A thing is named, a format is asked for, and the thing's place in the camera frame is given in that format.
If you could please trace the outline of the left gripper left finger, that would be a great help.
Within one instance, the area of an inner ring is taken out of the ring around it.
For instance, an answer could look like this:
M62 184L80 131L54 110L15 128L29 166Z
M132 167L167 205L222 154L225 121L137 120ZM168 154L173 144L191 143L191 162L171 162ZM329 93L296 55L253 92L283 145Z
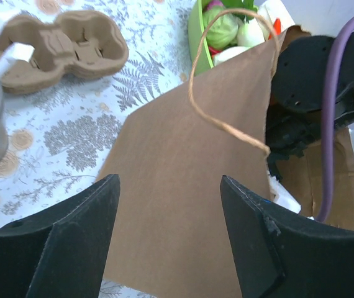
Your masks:
M0 297L97 297L120 195L110 174L0 228Z

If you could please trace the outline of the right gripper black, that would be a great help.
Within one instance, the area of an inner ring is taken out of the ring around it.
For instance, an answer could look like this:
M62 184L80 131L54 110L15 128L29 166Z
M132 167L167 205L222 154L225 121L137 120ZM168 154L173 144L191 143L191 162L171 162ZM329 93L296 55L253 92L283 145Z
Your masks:
M291 156L304 156L304 150L320 140L320 111L295 113L281 105L269 106L265 140L271 150L267 159L270 174L281 180L276 163Z

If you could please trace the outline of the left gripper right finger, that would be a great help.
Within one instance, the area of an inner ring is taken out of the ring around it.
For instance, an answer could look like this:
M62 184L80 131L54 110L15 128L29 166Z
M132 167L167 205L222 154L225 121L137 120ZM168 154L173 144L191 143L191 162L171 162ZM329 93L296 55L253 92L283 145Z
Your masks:
M228 176L220 194L244 297L354 297L354 231L291 212Z

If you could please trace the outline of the brown paper bag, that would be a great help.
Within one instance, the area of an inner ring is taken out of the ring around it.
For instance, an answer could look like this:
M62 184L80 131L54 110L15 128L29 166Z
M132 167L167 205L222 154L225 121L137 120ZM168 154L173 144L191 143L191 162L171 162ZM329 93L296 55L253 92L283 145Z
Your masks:
M278 180L313 200L315 221L354 231L354 152L336 131L335 98L354 19L327 60L321 137L278 161ZM282 51L310 37L294 25L131 113L99 177L118 174L120 198L104 278L157 297L244 297L222 207L228 176L273 202L266 116Z

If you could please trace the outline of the brown pulp cup carrier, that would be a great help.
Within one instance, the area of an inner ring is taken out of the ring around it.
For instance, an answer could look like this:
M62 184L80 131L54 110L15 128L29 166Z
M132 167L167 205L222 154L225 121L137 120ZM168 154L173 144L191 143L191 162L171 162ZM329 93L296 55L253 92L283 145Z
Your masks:
M0 54L12 42L35 48L30 61L18 61L2 78L7 93L28 94L57 84L63 75L98 79L120 71L129 49L117 24L94 10L67 11L52 23L19 14L0 36Z

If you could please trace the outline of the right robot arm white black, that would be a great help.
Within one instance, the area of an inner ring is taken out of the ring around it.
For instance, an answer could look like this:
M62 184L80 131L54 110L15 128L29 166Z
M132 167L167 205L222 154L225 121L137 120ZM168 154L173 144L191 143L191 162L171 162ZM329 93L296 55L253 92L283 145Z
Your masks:
M281 52L271 82L266 116L266 145L271 153L268 167L281 179L276 163L304 150L321 137L321 110L325 71L333 37L315 35L292 41ZM336 98L336 131L354 123L354 32L345 47L340 65Z

